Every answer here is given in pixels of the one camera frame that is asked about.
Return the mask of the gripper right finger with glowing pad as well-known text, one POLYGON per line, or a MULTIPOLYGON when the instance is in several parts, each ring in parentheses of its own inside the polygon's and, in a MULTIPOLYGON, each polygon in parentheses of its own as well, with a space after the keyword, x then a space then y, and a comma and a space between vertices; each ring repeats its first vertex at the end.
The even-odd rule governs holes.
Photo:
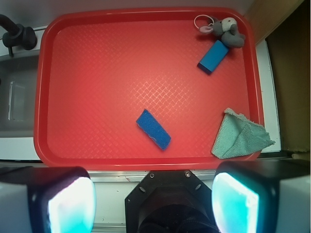
POLYGON ((212 209, 222 233, 309 233, 310 162, 223 162, 212 183, 212 209))

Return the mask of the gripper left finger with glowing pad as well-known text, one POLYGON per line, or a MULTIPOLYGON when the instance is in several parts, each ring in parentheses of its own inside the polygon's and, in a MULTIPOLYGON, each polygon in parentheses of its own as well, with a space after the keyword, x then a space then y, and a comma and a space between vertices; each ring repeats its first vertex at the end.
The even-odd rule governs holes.
POLYGON ((2 167, 2 233, 90 233, 95 185, 82 167, 2 167))

